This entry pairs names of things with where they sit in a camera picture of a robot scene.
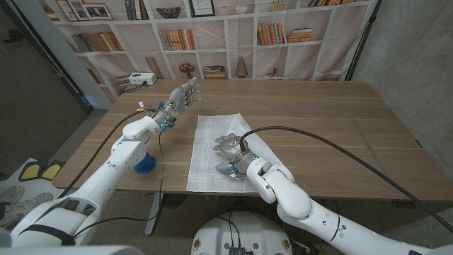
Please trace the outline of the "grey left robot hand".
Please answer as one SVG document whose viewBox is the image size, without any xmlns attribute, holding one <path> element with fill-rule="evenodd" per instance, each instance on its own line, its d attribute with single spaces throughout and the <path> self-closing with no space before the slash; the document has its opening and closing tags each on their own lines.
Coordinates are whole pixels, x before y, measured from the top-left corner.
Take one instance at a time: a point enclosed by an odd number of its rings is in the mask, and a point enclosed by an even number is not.
<svg viewBox="0 0 453 255">
<path fill-rule="evenodd" d="M 151 117 L 161 128 L 165 130 L 173 126 L 176 118 L 200 101 L 202 98 L 197 97 L 200 91 L 197 89 L 199 84 L 197 78 L 193 77 L 183 85 L 175 88 L 170 93 L 167 102 L 159 106 L 157 112 Z"/>
</svg>

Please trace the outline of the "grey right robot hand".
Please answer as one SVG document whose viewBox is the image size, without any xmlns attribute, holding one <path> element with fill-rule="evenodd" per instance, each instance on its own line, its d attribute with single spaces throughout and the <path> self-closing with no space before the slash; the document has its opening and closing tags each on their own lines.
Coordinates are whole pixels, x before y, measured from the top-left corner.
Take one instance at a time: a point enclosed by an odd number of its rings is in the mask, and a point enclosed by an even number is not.
<svg viewBox="0 0 453 255">
<path fill-rule="evenodd" d="M 245 140 L 243 145 L 246 150 L 243 152 L 240 139 L 241 137 L 234 133 L 222 135 L 215 140 L 217 144 L 213 147 L 213 150 L 222 156 L 222 162 L 216 165 L 215 169 L 233 179 L 242 181 L 246 179 L 248 166 L 258 156 L 248 148 L 248 143 Z"/>
</svg>

